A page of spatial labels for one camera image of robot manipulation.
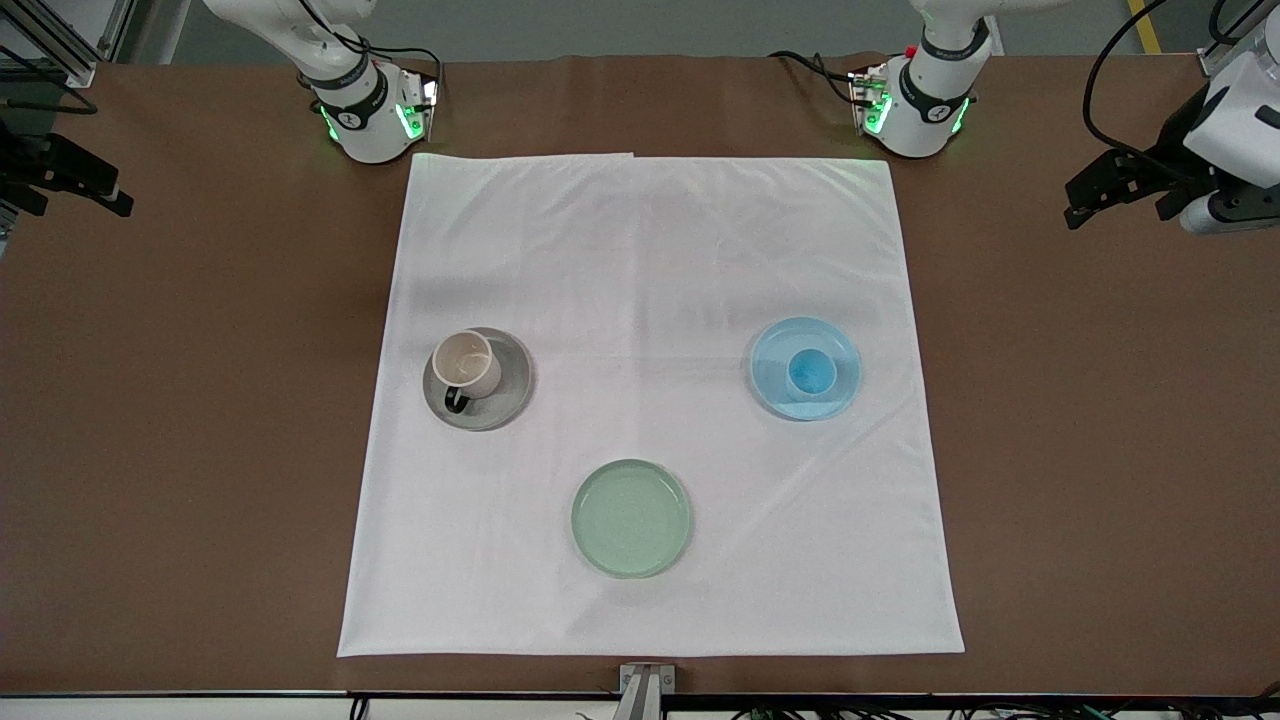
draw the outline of green plate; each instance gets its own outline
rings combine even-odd
[[[617,460],[591,473],[573,500],[573,541],[614,578],[650,578],[680,557],[692,524],[685,488],[644,460]]]

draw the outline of yellow floor tape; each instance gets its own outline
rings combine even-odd
[[[1137,15],[1146,8],[1142,0],[1129,0],[1129,12]],[[1138,38],[1142,40],[1142,51],[1148,55],[1160,55],[1160,38],[1156,37],[1156,27],[1151,24],[1151,15],[1138,20]]]

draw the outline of brown table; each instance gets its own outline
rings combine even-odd
[[[892,160],[968,652],[680,660],[696,692],[1248,694],[1280,676],[1280,234],[1147,205],[1069,233],[1087,59],[996,59]],[[1121,58],[1142,143],[1190,58]],[[408,174],[325,140],[292,70],[104,68],[59,128],[120,220],[54,200],[0,261],[0,691],[616,687],[618,659],[337,660]],[[449,68],[465,156],[881,158],[763,59]]]

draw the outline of blue plate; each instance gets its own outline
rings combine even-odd
[[[751,384],[765,407],[791,420],[826,420],[858,395],[863,361],[840,328],[790,318],[764,331],[751,350]]]

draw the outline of black mug handle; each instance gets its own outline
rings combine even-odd
[[[462,395],[462,388],[449,387],[444,391],[444,409],[449,413],[462,413],[471,398]]]

